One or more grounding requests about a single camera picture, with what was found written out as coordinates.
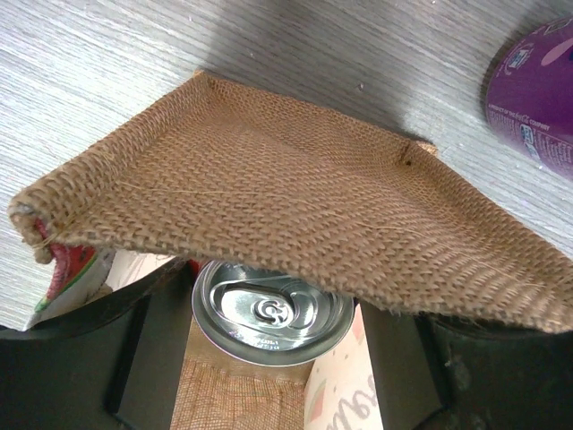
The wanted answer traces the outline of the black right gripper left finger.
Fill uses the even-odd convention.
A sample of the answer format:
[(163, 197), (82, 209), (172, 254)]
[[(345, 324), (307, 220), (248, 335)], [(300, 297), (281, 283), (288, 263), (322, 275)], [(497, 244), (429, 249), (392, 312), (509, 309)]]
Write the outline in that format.
[(28, 331), (1, 330), (3, 429), (168, 429), (191, 326), (190, 263)]

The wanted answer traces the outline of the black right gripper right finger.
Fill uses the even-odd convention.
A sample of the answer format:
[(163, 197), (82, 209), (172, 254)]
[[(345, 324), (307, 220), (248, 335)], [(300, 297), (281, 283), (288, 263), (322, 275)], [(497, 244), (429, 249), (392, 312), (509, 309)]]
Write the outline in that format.
[(386, 429), (570, 429), (572, 334), (360, 304)]

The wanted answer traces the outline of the red cola can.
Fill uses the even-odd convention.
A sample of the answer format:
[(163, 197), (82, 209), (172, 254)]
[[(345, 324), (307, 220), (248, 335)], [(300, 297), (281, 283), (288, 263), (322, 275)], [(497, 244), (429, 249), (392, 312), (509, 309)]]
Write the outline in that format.
[(212, 261), (193, 286), (192, 313), (206, 338), (229, 356), (287, 367), (336, 347), (352, 325), (355, 301), (278, 271)]

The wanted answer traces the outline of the burlap watermelon canvas bag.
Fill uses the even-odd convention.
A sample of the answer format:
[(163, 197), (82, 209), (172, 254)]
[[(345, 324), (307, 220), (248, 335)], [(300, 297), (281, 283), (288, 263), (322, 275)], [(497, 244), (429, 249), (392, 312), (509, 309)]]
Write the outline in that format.
[(572, 334), (572, 262), (435, 148), (198, 72), (16, 194), (8, 215), (54, 277), (28, 330), (174, 259), (278, 271), (352, 297), (315, 360), (246, 363), (192, 313), (168, 429), (386, 429), (360, 304)]

